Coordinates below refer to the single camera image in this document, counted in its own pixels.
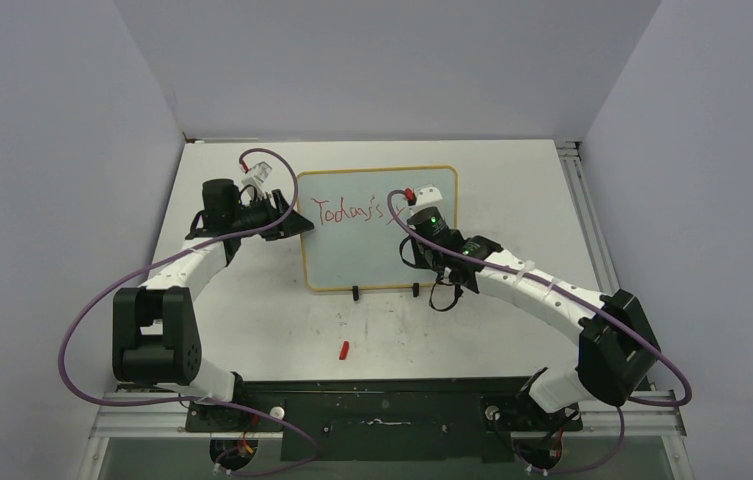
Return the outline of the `yellow framed whiteboard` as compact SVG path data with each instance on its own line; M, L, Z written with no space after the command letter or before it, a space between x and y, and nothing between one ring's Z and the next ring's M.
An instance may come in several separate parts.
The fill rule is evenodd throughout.
M450 166L309 171L298 175L298 212L314 224L301 236L306 284L318 292L429 286L435 274L406 266L406 233L391 217L396 189L436 187L439 210L457 225L458 173Z

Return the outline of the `red marker cap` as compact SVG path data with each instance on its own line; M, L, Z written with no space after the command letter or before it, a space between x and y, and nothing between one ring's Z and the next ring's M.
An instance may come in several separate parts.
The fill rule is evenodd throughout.
M347 359L349 350L350 350L350 342L349 341L344 341L342 343L342 346L341 346L341 349L340 349L340 352L339 352L339 359L341 361Z

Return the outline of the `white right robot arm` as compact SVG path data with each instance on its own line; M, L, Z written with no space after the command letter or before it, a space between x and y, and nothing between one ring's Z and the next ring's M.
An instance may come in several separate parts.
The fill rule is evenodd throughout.
M465 238L440 211L413 210L415 262L474 293L497 298L544 321L577 347L565 367L545 368L517 402L521 421L542 428L557 412L594 399L611 406L631 400L655 364L659 347L637 297L619 289L608 295L558 280L500 244L476 235Z

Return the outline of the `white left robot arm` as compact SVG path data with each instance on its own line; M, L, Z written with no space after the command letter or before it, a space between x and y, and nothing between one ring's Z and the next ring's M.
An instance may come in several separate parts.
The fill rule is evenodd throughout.
M203 183L202 200L182 244L185 256L140 286L115 293L112 369L122 382L215 399L211 417L234 431L249 420L250 403L235 393L237 374L204 358L194 302L230 265L242 237L276 241L310 232L314 225L293 211L278 189L243 202L233 180L213 179Z

